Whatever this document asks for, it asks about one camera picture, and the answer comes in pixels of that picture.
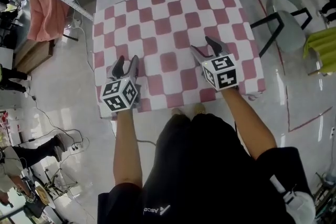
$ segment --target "person's leg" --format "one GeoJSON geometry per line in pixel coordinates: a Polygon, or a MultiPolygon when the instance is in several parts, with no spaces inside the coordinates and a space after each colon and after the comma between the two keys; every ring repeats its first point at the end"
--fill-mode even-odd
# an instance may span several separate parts
{"type": "Polygon", "coordinates": [[[321,13],[326,14],[332,8],[336,8],[336,3],[328,2],[322,7],[321,13]]]}
{"type": "Polygon", "coordinates": [[[214,146],[212,140],[215,139],[217,142],[222,140],[226,145],[244,149],[233,127],[213,114],[197,114],[194,116],[191,125],[195,133],[208,134],[211,137],[211,139],[198,137],[199,146],[201,144],[205,146],[208,142],[209,146],[214,146]]]}
{"type": "Polygon", "coordinates": [[[10,69],[3,67],[2,72],[3,72],[4,78],[6,79],[22,79],[22,80],[28,79],[28,75],[20,71],[10,70],[10,69]]]}
{"type": "Polygon", "coordinates": [[[155,155],[163,151],[175,139],[176,135],[179,135],[181,131],[190,125],[190,122],[190,119],[184,114],[173,114],[159,135],[156,142],[155,155]]]}
{"type": "Polygon", "coordinates": [[[26,92],[26,88],[23,87],[21,84],[16,83],[16,82],[12,82],[10,80],[7,79],[3,79],[1,81],[1,88],[3,90],[8,90],[8,91],[19,91],[19,92],[26,92]]]}
{"type": "Polygon", "coordinates": [[[55,146],[58,145],[58,140],[53,137],[48,142],[37,147],[36,149],[23,148],[13,146],[14,151],[20,159],[23,168],[31,167],[47,156],[56,157],[55,146]]]}
{"type": "Polygon", "coordinates": [[[336,20],[336,12],[328,15],[327,20],[330,21],[330,22],[332,22],[333,20],[336,20]]]}

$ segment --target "floor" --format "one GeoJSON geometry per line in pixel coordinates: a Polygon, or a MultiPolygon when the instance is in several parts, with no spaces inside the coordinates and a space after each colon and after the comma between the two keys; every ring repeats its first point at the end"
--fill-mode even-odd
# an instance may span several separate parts
{"type": "MultiPolygon", "coordinates": [[[[313,16],[313,21],[306,29],[307,34],[325,28],[316,10],[326,1],[303,0],[313,16]]],[[[265,16],[262,5],[265,5],[266,0],[241,2],[250,23],[265,16]]],[[[91,3],[89,8],[92,7],[95,7],[95,3],[91,3]]],[[[80,224],[97,222],[97,196],[114,186],[112,168],[115,143],[111,123],[99,118],[93,72],[87,62],[92,46],[92,25],[85,20],[84,28],[87,44],[80,29],[71,29],[71,35],[78,36],[79,42],[67,38],[59,41],[54,56],[33,72],[30,84],[38,107],[48,114],[54,125],[65,129],[77,128],[90,141],[84,139],[82,148],[73,151],[70,147],[72,140],[64,136],[69,151],[63,154],[63,178],[67,182],[73,178],[78,185],[71,193],[55,201],[62,216],[80,224]]],[[[260,26],[254,29],[254,34],[261,49],[270,37],[270,32],[267,26],[260,26]]],[[[278,146],[295,146],[299,149],[309,186],[314,191],[319,182],[316,172],[324,173],[331,164],[336,75],[309,77],[307,73],[316,67],[314,58],[303,60],[301,51],[285,54],[276,45],[270,47],[261,61],[267,90],[256,100],[248,102],[271,129],[278,146]]],[[[22,104],[25,118],[22,130],[26,140],[40,137],[53,129],[48,119],[35,108],[32,99],[22,97],[22,104]]],[[[205,103],[205,106],[208,112],[222,117],[230,124],[234,123],[223,100],[205,103]]],[[[182,110],[191,115],[191,106],[182,110]]],[[[138,139],[155,142],[169,118],[170,110],[135,114],[138,139]]],[[[34,148],[56,133],[53,131],[49,136],[28,143],[28,147],[34,148]]],[[[76,131],[70,134],[80,141],[76,131]]],[[[143,178],[146,180],[153,165],[155,148],[148,143],[139,143],[139,148],[143,178]]],[[[44,168],[56,171],[57,167],[55,159],[48,157],[35,165],[34,170],[45,180],[44,168]]]]}

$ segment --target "chair leg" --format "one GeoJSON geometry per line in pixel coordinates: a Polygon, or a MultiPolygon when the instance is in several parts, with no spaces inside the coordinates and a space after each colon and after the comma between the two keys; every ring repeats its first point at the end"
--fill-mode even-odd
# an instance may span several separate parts
{"type": "Polygon", "coordinates": [[[306,13],[307,14],[307,19],[304,21],[304,23],[301,25],[301,29],[304,30],[306,26],[313,20],[313,17],[310,15],[309,11],[307,8],[302,8],[300,10],[297,10],[295,12],[292,12],[292,16],[297,16],[299,14],[306,13]]]}
{"type": "Polygon", "coordinates": [[[277,12],[272,13],[270,15],[268,15],[267,17],[251,24],[251,28],[257,27],[259,25],[265,24],[271,20],[277,20],[279,23],[279,26],[277,27],[277,29],[274,31],[274,33],[272,34],[271,38],[267,41],[266,45],[263,47],[263,49],[261,50],[261,52],[259,53],[259,57],[262,57],[264,55],[264,53],[266,52],[266,50],[268,50],[268,48],[271,46],[271,44],[274,42],[274,40],[279,36],[279,34],[281,33],[281,31],[283,30],[283,28],[285,27],[283,21],[281,20],[279,14],[277,12]]]}
{"type": "Polygon", "coordinates": [[[67,36],[67,35],[65,35],[65,34],[63,34],[63,36],[64,36],[64,37],[67,37],[67,38],[70,38],[70,39],[72,39],[72,40],[74,40],[74,41],[78,41],[78,38],[69,37],[69,36],[67,36]]]}
{"type": "Polygon", "coordinates": [[[312,76],[312,75],[315,75],[315,74],[317,74],[317,73],[319,73],[319,72],[320,72],[320,69],[315,70],[315,71],[309,73],[308,75],[309,75],[309,76],[312,76]]]}

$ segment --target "white shoe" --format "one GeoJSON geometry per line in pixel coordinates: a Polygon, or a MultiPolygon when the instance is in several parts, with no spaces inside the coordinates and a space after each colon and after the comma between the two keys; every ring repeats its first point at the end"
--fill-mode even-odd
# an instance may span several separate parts
{"type": "Polygon", "coordinates": [[[325,17],[325,14],[322,12],[322,10],[317,11],[317,17],[325,17]]]}
{"type": "Polygon", "coordinates": [[[30,92],[30,87],[26,87],[26,91],[24,92],[25,98],[28,98],[30,92]]]}

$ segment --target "checkered tablecloth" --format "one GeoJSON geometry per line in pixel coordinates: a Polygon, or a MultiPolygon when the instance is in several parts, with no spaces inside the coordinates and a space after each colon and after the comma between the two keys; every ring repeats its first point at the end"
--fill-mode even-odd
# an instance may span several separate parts
{"type": "Polygon", "coordinates": [[[111,117],[99,97],[107,70],[121,55],[125,70],[134,55],[140,58],[139,112],[221,98],[190,52],[194,45],[211,53],[205,36],[228,44],[242,94],[265,90],[258,49],[239,0],[127,0],[97,12],[93,64],[101,116],[111,117]]]}

